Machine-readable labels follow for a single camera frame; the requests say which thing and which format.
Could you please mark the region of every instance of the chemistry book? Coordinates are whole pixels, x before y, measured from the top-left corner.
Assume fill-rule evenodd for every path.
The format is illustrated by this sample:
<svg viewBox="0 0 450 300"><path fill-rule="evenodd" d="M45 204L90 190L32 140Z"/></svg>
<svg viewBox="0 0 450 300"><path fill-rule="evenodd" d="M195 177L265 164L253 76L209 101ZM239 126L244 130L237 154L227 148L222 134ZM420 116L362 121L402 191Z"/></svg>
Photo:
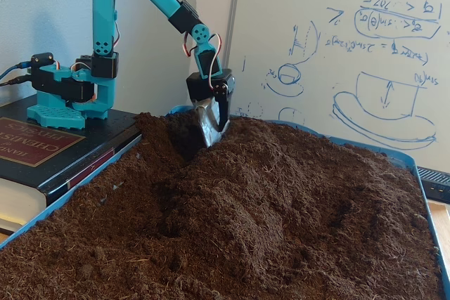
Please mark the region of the chemistry book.
<svg viewBox="0 0 450 300"><path fill-rule="evenodd" d="M31 96L0 107L0 232L15 232L83 181L140 132L134 114L110 110L83 130L43 128L27 119Z"/></svg>

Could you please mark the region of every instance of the robotic arm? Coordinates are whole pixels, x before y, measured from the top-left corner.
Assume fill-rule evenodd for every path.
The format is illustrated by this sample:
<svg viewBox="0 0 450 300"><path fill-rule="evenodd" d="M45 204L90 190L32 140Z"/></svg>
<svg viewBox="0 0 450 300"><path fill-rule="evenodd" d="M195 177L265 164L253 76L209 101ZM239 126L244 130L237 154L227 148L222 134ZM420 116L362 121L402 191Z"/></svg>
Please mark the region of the robotic arm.
<svg viewBox="0 0 450 300"><path fill-rule="evenodd" d="M168 21L184 34L184 52L193 55L198 72L187 80L189 96L196 107L218 104L219 121L217 133L224 131L229 121L229 108L235 80L230 70L223 70L215 48L210 40L208 27L201 22L194 8L187 1L150 0L168 18ZM31 67L33 87L37 90L37 105L29 107L27 116L42 126L83 129L85 119L108 116L113 107L115 78L117 76L118 53L115 47L117 12L115 0L93 0L93 49L90 56L78 58L71 67L61 67L51 53L35 55ZM191 35L196 47L188 51L186 40Z"/></svg>
<svg viewBox="0 0 450 300"><path fill-rule="evenodd" d="M150 0L169 19L169 22L182 34L190 34L197 43L194 51L200 76L219 77L223 74L216 55L216 48L210 44L210 30L198 18L198 14L186 1ZM101 58L114 58L115 0L94 0L94 55Z"/></svg>

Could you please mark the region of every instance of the desk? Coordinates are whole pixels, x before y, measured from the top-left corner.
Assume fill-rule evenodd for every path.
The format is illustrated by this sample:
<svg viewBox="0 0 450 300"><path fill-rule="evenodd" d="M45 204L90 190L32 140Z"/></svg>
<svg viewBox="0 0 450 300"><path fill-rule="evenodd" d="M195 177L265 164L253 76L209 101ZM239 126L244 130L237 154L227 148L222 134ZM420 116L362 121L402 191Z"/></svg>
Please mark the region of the desk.
<svg viewBox="0 0 450 300"><path fill-rule="evenodd" d="M441 250L444 253L445 266L447 270L450 270L450 205L429 201L428 206L430 207Z"/></svg>
<svg viewBox="0 0 450 300"><path fill-rule="evenodd" d="M0 243L4 242L8 236L0 233Z"/></svg>

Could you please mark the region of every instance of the blue tray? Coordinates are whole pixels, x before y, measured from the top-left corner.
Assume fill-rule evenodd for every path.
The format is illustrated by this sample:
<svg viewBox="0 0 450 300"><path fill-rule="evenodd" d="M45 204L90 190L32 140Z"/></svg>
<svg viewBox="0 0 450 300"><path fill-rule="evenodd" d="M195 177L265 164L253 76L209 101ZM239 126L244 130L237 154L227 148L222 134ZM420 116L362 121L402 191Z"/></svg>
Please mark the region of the blue tray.
<svg viewBox="0 0 450 300"><path fill-rule="evenodd" d="M179 105L179 106L176 106L176 107L172 108L172 110L170 110L170 112L169 112L169 115L170 114L176 114L176 113L179 113L179 112L187 112L187 111L189 111L191 109L192 109L192 106ZM305 126L300 126L299 124L295 124L295 123L292 123L292 122L272 121L272 120L269 120L268 122L273 122L273 123L277 123L277 124L286 124L288 126L296 128L296 129L300 129L300 130L306 131L307 133L312 133L313 135L318 136L318 137L326 137L331 142L336 143L336 144L340 144L340 145L350 144L350 145L355 145L355 146L360 147L360 148L365 148L365 149L372 150L373 152L383 152L383 153L385 153L387 155L388 160L391 163L393 163L393 165L395 165L396 167L400 167L400 168L403 168L403 169L409 169L411 171L411 173L417 178L417 181L418 181L418 183L420 185L420 189L422 190L422 196L423 196L423 199L425 200L425 206L427 208L428 223L430 224L430 231L432 233L433 240L435 241L436 247L439 248L439 253L440 254L438 255L438 260L439 260L439 264L440 264L440 267L441 267L441 270L442 270L442 281L444 283L444 291L445 291L446 299L450 300L450 279L449 279L449 274L447 273L446 267L444 265L444 257L442 256L443 252L440 249L441 245L439 244L439 240L437 239L435 225L434 225L434 223L432 221L432 218L431 218L431 213L430 213L430 209L428 207L427 198L425 196L425 191L423 190L422 183L420 182L420 176L419 176L418 169L417 169L417 166L416 166L416 162L414 161L414 158L412 158L411 156L408 156L407 154L404 154L402 152L396 151L396 150L380 148L380 147L376 147L376 146L373 146L373 145L367 145L367 144L364 144L364 143L353 142L353 141L345 140L343 138L324 136L322 134L316 133L314 130L311 130L311 129L305 127ZM110 163L117 161L123 155L124 152L128 151L132 146L134 146L139 141L140 141L140 139L136 139L128 147L122 149L121 152L117 153L112 159L110 159L110 161L106 162L103 166L98 168L89 177L87 177L84 181L82 181L77 187L73 188L72 190L67 192L64 196L62 196L59 200L57 200L52 205L47 207L42 213L40 213L38 216L36 216L34 219L32 219L26 225L24 225L18 232L14 233L5 242L1 243L0 244L0 249L5 247L12 240L16 239L19 235L22 235L23 233L27 232L32 226L34 226L36 224L36 222L43 221L44 219L49 217L52 214L52 212L54 212L57 209L60 209L65 203L67 203L69 201L69 199L72 197L74 191L78 187L89 183L89 181L91 181L102 170L104 170L104 168L106 168Z"/></svg>

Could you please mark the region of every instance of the soil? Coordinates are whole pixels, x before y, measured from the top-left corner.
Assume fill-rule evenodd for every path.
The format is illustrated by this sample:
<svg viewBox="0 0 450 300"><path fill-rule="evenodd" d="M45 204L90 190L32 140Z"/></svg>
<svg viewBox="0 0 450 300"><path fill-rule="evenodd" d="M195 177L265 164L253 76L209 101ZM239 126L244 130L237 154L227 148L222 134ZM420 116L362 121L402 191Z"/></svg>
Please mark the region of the soil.
<svg viewBox="0 0 450 300"><path fill-rule="evenodd" d="M387 158L239 118L203 149L190 114L0 253L0 299L444 299L415 178Z"/></svg>

